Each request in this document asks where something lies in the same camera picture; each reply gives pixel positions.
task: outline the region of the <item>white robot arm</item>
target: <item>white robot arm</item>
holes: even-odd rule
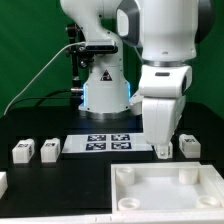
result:
[[[161,159],[185,105],[196,57],[198,0],[123,0],[117,10],[118,33],[132,46],[142,46],[142,115],[146,141]]]
[[[101,19],[116,18],[120,3],[121,0],[61,0],[63,11],[84,34],[86,42],[80,50],[94,55],[79,110],[95,119],[116,119],[129,110],[130,86],[124,78],[123,42],[101,25]]]

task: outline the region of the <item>green backdrop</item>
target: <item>green backdrop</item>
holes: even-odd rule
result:
[[[224,118],[224,1],[215,0],[215,8],[215,26],[197,46],[198,57],[192,62],[194,77],[188,101],[205,104]],[[68,23],[71,20],[62,12],[59,0],[0,1],[0,116],[10,100],[68,44],[65,32]],[[125,46],[124,60],[125,76],[136,87],[141,66],[132,48]],[[70,60],[62,54],[21,98],[69,89],[71,78]],[[54,104],[68,104],[68,101]]]

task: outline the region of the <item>white block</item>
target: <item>white block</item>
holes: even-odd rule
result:
[[[201,144],[193,135],[180,135],[179,148],[186,158],[200,158]]]
[[[8,188],[6,172],[0,172],[0,199]]]
[[[61,152],[60,140],[57,138],[46,140],[40,152],[42,163],[55,163]]]
[[[34,155],[34,140],[21,140],[12,150],[13,163],[29,163]]]

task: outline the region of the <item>white object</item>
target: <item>white object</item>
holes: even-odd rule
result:
[[[123,1],[117,11],[118,33],[135,44],[139,41],[136,45],[143,48],[145,65],[139,83],[139,94],[144,97],[143,129],[146,141],[163,152],[168,149],[184,108],[184,102],[179,102],[192,82],[192,69],[183,62],[196,57],[198,0],[130,2]],[[138,13],[139,24],[133,28],[126,20]],[[125,35],[129,29],[124,26],[132,28],[132,32]],[[137,107],[139,102],[133,107],[137,113],[141,112]]]
[[[184,109],[186,99],[144,98],[143,129],[146,142],[167,147]]]
[[[129,20],[128,16],[120,9],[117,10],[117,18],[119,22],[117,23],[117,31],[120,36],[127,36],[129,33]]]
[[[116,169],[116,182],[120,186],[131,186],[135,183],[135,171],[131,167]]]
[[[155,152],[159,159],[171,159],[173,158],[173,144],[169,143],[168,146],[156,145],[154,146]]]
[[[13,163],[29,163],[35,152],[34,145],[33,139],[19,141],[12,150]]]
[[[198,0],[135,0],[140,7],[143,59],[183,61],[196,57]]]
[[[84,102],[79,106],[82,115],[91,118],[119,117],[129,110],[130,86],[124,78],[123,43],[121,39],[101,25],[100,17],[116,17],[121,0],[61,0],[64,12],[73,19],[88,43],[115,43],[115,54],[95,55],[89,65],[89,78],[83,86]]]
[[[197,184],[198,183],[198,168],[189,166],[179,169],[179,182],[182,184]]]
[[[122,168],[134,170],[133,185],[120,185],[117,170]],[[139,209],[132,211],[135,215],[159,215],[167,212],[175,216],[177,213],[182,214],[187,219],[189,215],[199,217],[203,208],[196,205],[198,203],[204,204],[208,216],[215,213],[224,215],[220,204],[224,198],[224,180],[218,178],[217,181],[217,177],[220,175],[213,166],[197,162],[112,165],[113,214],[123,216],[126,211],[119,208],[119,202],[124,198],[132,198],[141,204]]]
[[[142,66],[139,93],[145,97],[180,98],[192,82],[192,68]]]
[[[179,148],[186,158],[200,158],[201,144],[193,135],[180,135]]]
[[[68,135],[62,153],[152,151],[143,133]]]
[[[131,112],[137,116],[142,114],[142,100],[143,96],[139,94],[139,90],[130,99],[130,109]]]
[[[133,211],[140,208],[140,201],[135,198],[122,198],[118,202],[118,209],[120,211]]]
[[[46,140],[40,152],[42,163],[55,163],[61,152],[60,140],[57,138]]]
[[[220,207],[220,201],[208,195],[200,196],[196,201],[196,208],[219,208],[219,207]]]
[[[8,188],[6,172],[0,172],[0,199]]]

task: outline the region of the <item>table surface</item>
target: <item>table surface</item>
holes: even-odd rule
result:
[[[154,152],[61,154],[56,164],[43,165],[40,148],[49,138],[68,134],[142,132],[142,118],[96,121],[69,107],[14,109],[0,119],[0,171],[7,171],[8,190],[0,200],[0,217],[43,217],[108,214],[112,211],[110,165],[120,163],[200,161],[224,177],[224,121],[207,107],[188,103],[172,138],[174,157],[158,160]],[[185,159],[178,149],[180,134],[201,143],[201,158]],[[35,155],[26,166],[14,165],[12,149],[19,140],[35,140]]]

